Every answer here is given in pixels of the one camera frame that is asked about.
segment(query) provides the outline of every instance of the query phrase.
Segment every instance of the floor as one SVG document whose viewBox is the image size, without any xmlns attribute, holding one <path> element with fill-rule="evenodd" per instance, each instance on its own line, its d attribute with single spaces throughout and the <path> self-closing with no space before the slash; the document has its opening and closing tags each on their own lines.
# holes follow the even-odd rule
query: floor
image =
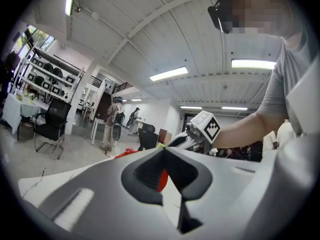
<svg viewBox="0 0 320 240">
<path fill-rule="evenodd" d="M 13 181 L 17 183 L 19 179 L 63 173 L 105 160 L 107 156 L 99 148 L 104 134 L 103 125 L 99 125 L 94 145 L 91 144 L 90 139 L 91 126 L 92 123 L 81 119 L 77 114 L 72 134 L 66 135 L 63 143 L 64 151 L 60 160 L 57 160 L 57 154 L 52 153 L 54 147 L 51 145 L 45 145 L 36 152 L 31 127 L 20 128 L 20 141 L 18 141 L 17 134 L 12 134 L 11 128 L 0 125 L 2 162 L 8 168 Z M 37 146 L 44 141 L 48 139 L 38 136 Z M 126 148 L 137 150 L 139 145 L 139 137 L 128 135 L 128 130 L 123 128 L 116 147 L 107 155 L 114 157 L 123 153 Z"/>
</svg>

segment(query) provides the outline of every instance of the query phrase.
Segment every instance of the white shelving unit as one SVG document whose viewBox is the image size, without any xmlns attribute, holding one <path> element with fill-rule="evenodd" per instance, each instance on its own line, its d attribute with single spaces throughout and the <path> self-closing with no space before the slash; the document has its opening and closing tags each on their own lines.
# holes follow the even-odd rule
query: white shelving unit
<svg viewBox="0 0 320 240">
<path fill-rule="evenodd" d="M 27 59 L 27 57 L 29 56 L 29 54 L 31 52 L 34 52 L 38 55 L 39 59 L 41 61 L 46 61 L 47 63 L 50 63 L 52 65 L 55 65 L 56 67 L 60 68 L 61 70 L 63 71 L 66 71 L 68 72 L 69 74 L 71 75 L 74 75 L 75 76 L 75 81 L 73 83 L 71 82 L 68 82 L 67 80 L 55 75 L 55 74 L 52 74 L 51 72 L 45 70 L 44 68 L 40 67 L 39 65 L 31 62 L 30 60 Z M 26 76 L 22 76 L 22 70 L 24 69 L 24 67 L 26 65 L 31 65 L 33 68 L 32 70 L 36 70 L 36 71 L 40 71 L 42 74 L 50 77 L 50 78 L 54 78 L 56 79 L 58 82 L 64 84 L 64 85 L 68 85 L 68 87 L 70 88 L 70 91 L 68 92 L 68 98 L 64 98 L 63 96 L 60 96 L 56 93 L 53 93 L 52 91 L 49 91 L 45 88 L 43 88 L 42 86 L 39 86 L 37 84 L 35 84 L 34 82 L 32 82 L 31 80 L 29 80 L 27 78 L 27 75 Z M 64 62 L 63 60 L 59 59 L 58 57 L 54 57 L 50 54 L 48 54 L 46 51 L 42 50 L 41 48 L 37 47 L 37 46 L 34 46 L 29 52 L 28 54 L 21 60 L 21 63 L 20 63 L 20 66 L 19 66 L 19 70 L 17 72 L 18 74 L 18 77 L 24 81 L 26 84 L 30 85 L 30 86 L 33 86 L 35 87 L 36 89 L 38 90 L 41 90 L 49 95 L 52 95 L 60 100 L 63 100 L 65 102 L 70 102 L 72 97 L 73 97 L 73 94 L 75 92 L 75 89 L 77 87 L 77 84 L 78 84 L 78 80 L 79 80 L 79 77 L 81 76 L 81 74 L 84 72 L 84 67 L 82 68 L 82 70 L 79 70 L 78 68 L 70 65 L 70 64 L 67 64 L 66 62 Z M 17 83 L 17 80 L 18 80 L 18 77 L 16 77 L 14 83 L 13 83 L 13 86 L 16 85 Z"/>
</svg>

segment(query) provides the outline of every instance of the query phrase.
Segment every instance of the red object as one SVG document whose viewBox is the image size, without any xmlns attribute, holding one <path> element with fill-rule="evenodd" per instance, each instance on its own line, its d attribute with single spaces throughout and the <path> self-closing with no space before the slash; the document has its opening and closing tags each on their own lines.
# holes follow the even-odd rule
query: red object
<svg viewBox="0 0 320 240">
<path fill-rule="evenodd" d="M 117 158 L 121 158 L 121 157 L 124 157 L 124 156 L 127 156 L 127 155 L 131 155 L 133 153 L 136 153 L 136 152 L 140 152 L 140 151 L 134 151 L 132 148 L 127 148 L 125 150 L 125 152 L 123 152 L 122 154 L 118 154 L 114 157 L 114 159 L 117 159 Z M 167 185 L 167 182 L 168 182 L 168 173 L 166 171 L 166 169 L 163 170 L 162 174 L 161 174 L 161 177 L 160 177 L 160 181 L 159 181 L 159 186 L 158 186 L 158 192 L 161 192 L 165 186 Z"/>
</svg>

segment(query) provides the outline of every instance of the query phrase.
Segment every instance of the person wearing backpack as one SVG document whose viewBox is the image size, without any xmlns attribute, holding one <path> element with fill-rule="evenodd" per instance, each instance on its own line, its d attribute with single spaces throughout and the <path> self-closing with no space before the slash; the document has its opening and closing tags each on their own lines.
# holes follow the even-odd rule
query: person wearing backpack
<svg viewBox="0 0 320 240">
<path fill-rule="evenodd" d="M 117 115 L 124 113 L 124 107 L 122 105 L 123 99 L 121 97 L 115 98 L 115 103 L 106 111 L 106 121 L 104 126 L 104 135 L 101 145 L 99 146 L 102 150 L 111 152 L 114 146 L 114 139 L 112 137 L 112 128 L 115 124 Z"/>
<path fill-rule="evenodd" d="M 131 125 L 129 127 L 129 134 L 135 134 L 137 133 L 138 129 L 138 119 L 141 119 L 141 117 L 138 117 L 138 111 L 140 108 L 136 108 L 135 111 L 132 112 L 130 118 L 131 118 Z"/>
</svg>

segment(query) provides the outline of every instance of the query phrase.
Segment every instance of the shelf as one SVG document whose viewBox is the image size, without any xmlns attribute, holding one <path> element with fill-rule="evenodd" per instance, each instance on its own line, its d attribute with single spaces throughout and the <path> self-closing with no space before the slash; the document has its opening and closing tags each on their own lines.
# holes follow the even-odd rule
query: shelf
<svg viewBox="0 0 320 240">
<path fill-rule="evenodd" d="M 34 86 L 34 87 L 36 87 L 37 89 L 39 89 L 39 90 L 41 90 L 41 91 L 44 91 L 45 93 L 50 94 L 50 95 L 52 95 L 52 96 L 54 96 L 54 97 L 56 97 L 56 98 L 58 98 L 58 99 L 60 99 L 60 100 L 63 100 L 64 102 L 67 102 L 67 100 L 66 100 L 63 96 L 57 95 L 57 94 L 55 94 L 54 92 L 51 92 L 51 91 L 49 91 L 49 90 L 47 90 L 47 89 L 45 89 L 45 88 L 43 88 L 43 87 L 35 84 L 34 82 L 30 81 L 30 80 L 27 79 L 26 77 L 22 76 L 21 74 L 19 74 L 19 78 L 21 78 L 23 81 L 25 81 L 25 82 L 28 83 L 29 85 Z"/>
<path fill-rule="evenodd" d="M 82 71 L 78 68 L 75 68 L 74 66 L 67 65 L 64 61 L 62 61 L 59 58 L 53 57 L 52 55 L 49 55 L 47 52 L 42 50 L 39 47 L 33 48 L 38 54 L 40 54 L 41 58 L 45 59 L 46 61 L 58 66 L 62 70 L 67 71 L 70 74 L 73 74 L 75 76 L 78 76 Z"/>
<path fill-rule="evenodd" d="M 54 79 L 57 79 L 58 81 L 60 81 L 60 82 L 62 82 L 62 83 L 64 83 L 64 84 L 67 84 L 67 85 L 69 85 L 70 87 L 73 87 L 73 86 L 74 86 L 73 83 L 70 83 L 70 82 L 64 80 L 63 78 L 61 78 L 61 77 L 59 77 L 59 76 L 57 76 L 57 75 L 55 75 L 55 74 L 50 73 L 49 71 L 45 70 L 44 68 L 42 68 L 42 67 L 34 64 L 33 62 L 31 62 L 31 61 L 29 61 L 29 60 L 27 60 L 27 59 L 25 59 L 25 58 L 23 58 L 23 59 L 24 59 L 24 61 L 25 61 L 26 63 L 30 64 L 30 65 L 31 65 L 32 67 L 34 67 L 36 70 L 41 71 L 41 72 L 44 73 L 45 75 L 48 75 L 48 76 L 50 76 L 50 77 L 52 77 L 52 78 L 54 78 Z"/>
</svg>

